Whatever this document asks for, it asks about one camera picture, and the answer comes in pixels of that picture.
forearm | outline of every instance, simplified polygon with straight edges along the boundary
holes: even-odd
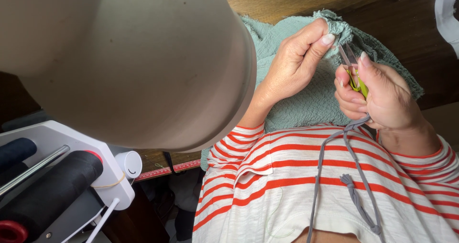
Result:
[[[272,100],[267,98],[264,84],[261,82],[253,94],[249,108],[237,125],[246,128],[255,128],[259,126],[264,122],[274,104]]]
[[[401,131],[381,130],[380,138],[387,151],[410,156],[430,155],[441,147],[434,128],[422,116],[412,128]]]

green thread snips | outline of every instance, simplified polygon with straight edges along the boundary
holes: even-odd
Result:
[[[366,99],[368,95],[368,88],[366,87],[364,82],[360,80],[358,70],[359,64],[357,62],[357,58],[355,58],[354,53],[351,50],[351,47],[347,43],[343,45],[340,44],[339,50],[341,53],[343,67],[349,74],[349,85],[352,87],[354,91],[362,93]],[[353,79],[353,75],[357,76],[357,81]]]

striped shirt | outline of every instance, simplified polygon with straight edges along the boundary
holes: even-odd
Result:
[[[342,130],[330,123],[264,134],[236,127],[208,157],[194,242],[292,242],[309,226],[320,145]],[[459,158],[439,136],[428,156],[387,152],[363,128],[349,144],[370,184],[387,243],[459,242]],[[314,228],[379,242],[339,179],[349,174],[375,221],[370,198],[342,135],[325,146]]]

gray cord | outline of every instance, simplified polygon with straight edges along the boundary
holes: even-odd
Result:
[[[324,160],[324,151],[325,151],[325,144],[330,140],[335,137],[337,137],[340,134],[343,134],[344,138],[344,143],[346,144],[347,150],[351,153],[352,158],[355,161],[355,165],[357,167],[357,170],[359,171],[360,177],[362,178],[362,181],[365,185],[365,189],[367,190],[368,195],[370,196],[371,199],[371,204],[373,205],[373,209],[375,211],[375,217],[376,217],[376,225],[374,222],[371,220],[370,216],[368,213],[362,208],[362,205],[360,204],[360,198],[357,194],[357,191],[354,188],[353,181],[351,179],[351,176],[349,174],[346,174],[343,176],[340,176],[341,182],[345,183],[347,185],[347,189],[349,190],[349,194],[351,196],[351,199],[354,203],[354,205],[357,207],[357,211],[359,211],[360,215],[364,219],[364,221],[370,226],[370,229],[372,232],[377,234],[379,236],[379,239],[381,240],[382,243],[385,243],[383,237],[382,237],[382,228],[381,228],[381,218],[379,216],[378,210],[376,209],[376,202],[375,202],[375,197],[373,196],[373,193],[370,190],[370,186],[368,185],[368,181],[365,178],[365,175],[360,168],[359,161],[357,159],[357,156],[355,155],[354,151],[352,148],[349,146],[349,143],[347,142],[347,132],[357,128],[364,123],[366,123],[368,120],[370,120],[370,115],[367,114],[366,117],[359,119],[359,120],[354,120],[351,123],[349,123],[344,130],[338,131],[332,135],[330,135],[327,139],[324,140],[322,145],[320,146],[320,153],[318,157],[318,166],[317,166],[317,176],[315,176],[315,184],[314,184],[314,199],[313,199],[313,208],[311,211],[311,220],[309,222],[309,231],[307,233],[307,243],[311,243],[311,237],[312,237],[312,232],[313,232],[313,223],[314,223],[314,211],[315,211],[315,205],[316,205],[316,200],[317,200],[317,195],[318,195],[318,181],[320,178],[320,173],[322,172],[322,162]]]

black thread spool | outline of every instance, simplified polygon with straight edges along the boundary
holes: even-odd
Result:
[[[0,173],[21,163],[36,152],[37,146],[27,138],[18,138],[0,146]]]
[[[102,160],[71,152],[0,210],[0,242],[33,242],[103,171]]]

